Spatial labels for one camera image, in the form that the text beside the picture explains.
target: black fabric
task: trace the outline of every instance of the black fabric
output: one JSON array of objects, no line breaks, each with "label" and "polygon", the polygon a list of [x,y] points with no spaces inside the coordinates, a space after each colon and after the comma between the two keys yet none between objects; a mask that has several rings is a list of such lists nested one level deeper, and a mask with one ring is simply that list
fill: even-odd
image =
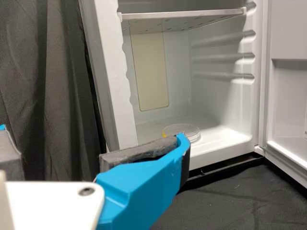
[{"label": "black fabric", "polygon": [[186,184],[152,229],[307,229],[307,190],[271,164],[207,183]]},{"label": "black fabric", "polygon": [[93,180],[101,153],[78,0],[0,1],[0,123],[27,180]]}]

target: gray foam block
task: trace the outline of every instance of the gray foam block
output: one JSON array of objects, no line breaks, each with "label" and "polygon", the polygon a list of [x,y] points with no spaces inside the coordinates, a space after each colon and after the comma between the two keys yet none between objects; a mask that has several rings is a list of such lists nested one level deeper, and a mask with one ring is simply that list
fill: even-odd
[{"label": "gray foam block", "polygon": [[8,181],[24,180],[21,154],[15,147],[8,131],[0,131],[0,170]]},{"label": "gray foam block", "polygon": [[155,140],[129,149],[100,154],[100,172],[105,172],[119,164],[163,156],[176,147],[177,138],[173,136]]}]

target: clear plastic lid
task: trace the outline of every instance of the clear plastic lid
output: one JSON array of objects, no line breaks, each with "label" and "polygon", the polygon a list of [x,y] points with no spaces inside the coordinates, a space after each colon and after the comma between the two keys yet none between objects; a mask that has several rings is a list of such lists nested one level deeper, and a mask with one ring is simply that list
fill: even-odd
[{"label": "clear plastic lid", "polygon": [[200,129],[192,124],[173,124],[162,130],[162,136],[164,138],[178,133],[184,133],[191,143],[201,138]]}]

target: mini fridge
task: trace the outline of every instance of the mini fridge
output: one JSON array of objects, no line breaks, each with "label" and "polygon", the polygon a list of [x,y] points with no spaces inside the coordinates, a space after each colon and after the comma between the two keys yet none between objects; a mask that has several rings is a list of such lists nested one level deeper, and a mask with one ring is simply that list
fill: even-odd
[{"label": "mini fridge", "polygon": [[190,124],[190,170],[256,152],[307,187],[306,0],[80,8],[110,150]]}]

